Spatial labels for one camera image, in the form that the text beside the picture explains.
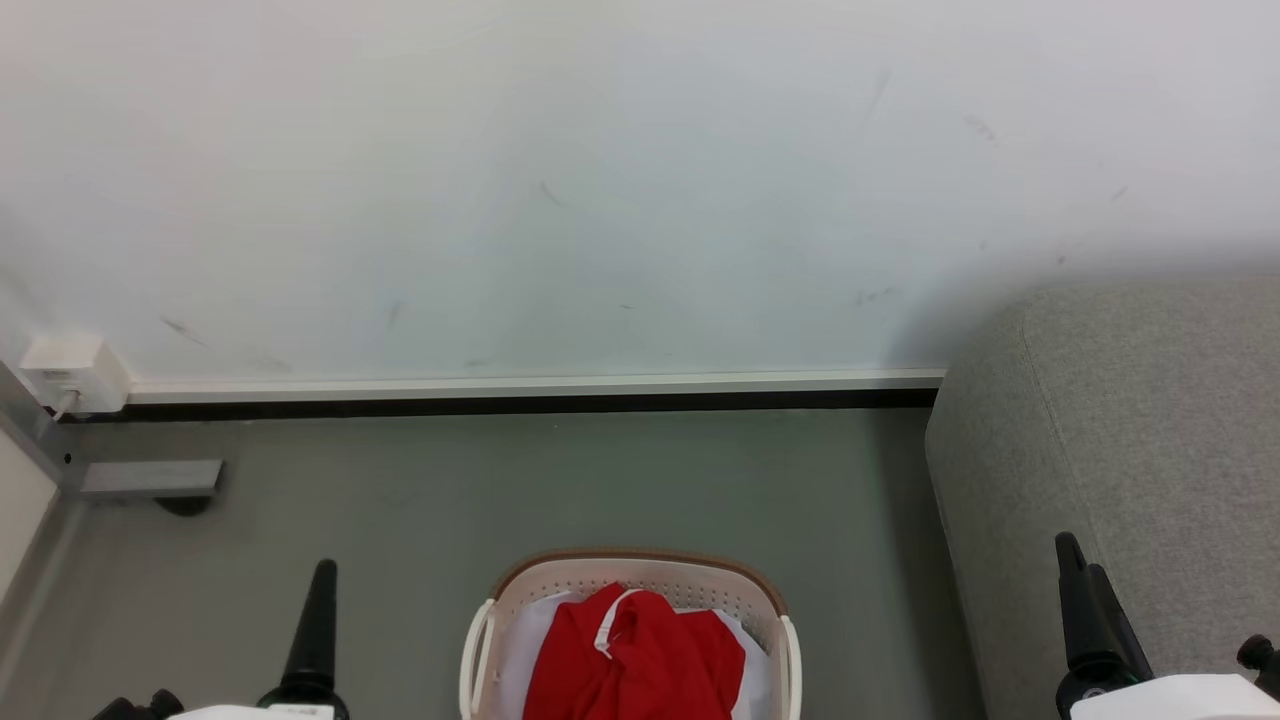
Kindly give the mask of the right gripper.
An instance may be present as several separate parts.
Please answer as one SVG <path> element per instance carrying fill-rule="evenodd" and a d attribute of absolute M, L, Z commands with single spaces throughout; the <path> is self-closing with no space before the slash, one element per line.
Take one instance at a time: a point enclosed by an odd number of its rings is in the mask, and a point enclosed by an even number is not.
<path fill-rule="evenodd" d="M 1105 569 L 1085 561 L 1073 533 L 1056 534 L 1055 553 L 1068 670 L 1107 660 L 1110 647 L 1135 678 L 1064 678 L 1056 698 L 1061 719 L 1279 717 L 1279 655 L 1270 638 L 1253 635 L 1236 652 L 1238 664 L 1256 673 L 1252 682 L 1238 674 L 1155 678 Z"/>

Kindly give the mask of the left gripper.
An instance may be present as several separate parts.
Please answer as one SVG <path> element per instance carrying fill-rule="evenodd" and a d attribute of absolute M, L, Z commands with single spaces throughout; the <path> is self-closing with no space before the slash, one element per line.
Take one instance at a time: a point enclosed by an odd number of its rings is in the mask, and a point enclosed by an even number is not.
<path fill-rule="evenodd" d="M 320 700 L 337 694 L 337 562 L 321 560 L 310 582 L 280 680 L 280 692 L 287 698 Z M 115 698 L 93 719 L 346 719 L 346 715 L 332 703 L 214 705 L 187 710 L 170 691 L 160 689 L 147 705 Z"/>

